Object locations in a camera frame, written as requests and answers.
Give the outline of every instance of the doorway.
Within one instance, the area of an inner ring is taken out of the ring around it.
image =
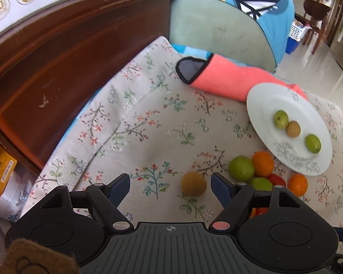
[[[331,8],[322,40],[330,46],[343,16],[343,0],[317,0]]]

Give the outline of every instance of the light green cushion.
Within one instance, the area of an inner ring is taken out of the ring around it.
[[[270,72],[276,68],[260,26],[220,0],[173,0],[170,42],[221,54]]]

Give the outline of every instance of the white basket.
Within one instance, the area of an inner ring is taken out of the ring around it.
[[[295,24],[291,25],[291,30],[290,30],[290,34],[288,35],[290,38],[292,38],[295,41],[301,41],[302,38],[304,38],[306,31],[308,29],[311,29],[310,27],[303,27],[303,28],[299,28],[298,26],[296,26]]]

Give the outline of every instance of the white plate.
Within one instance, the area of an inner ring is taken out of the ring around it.
[[[286,166],[304,175],[323,173],[332,159],[329,131],[317,111],[299,94],[282,85],[261,83],[248,93],[249,118],[260,139]],[[273,116],[278,110],[287,112],[290,121],[297,121],[301,133],[296,138],[287,136],[285,130],[277,129]],[[305,137],[316,135],[322,144],[318,154],[309,152]]]

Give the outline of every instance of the floor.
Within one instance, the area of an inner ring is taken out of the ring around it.
[[[311,54],[314,42],[310,46],[300,44],[292,54],[285,54],[275,75],[331,101],[343,112],[343,70],[325,43]]]

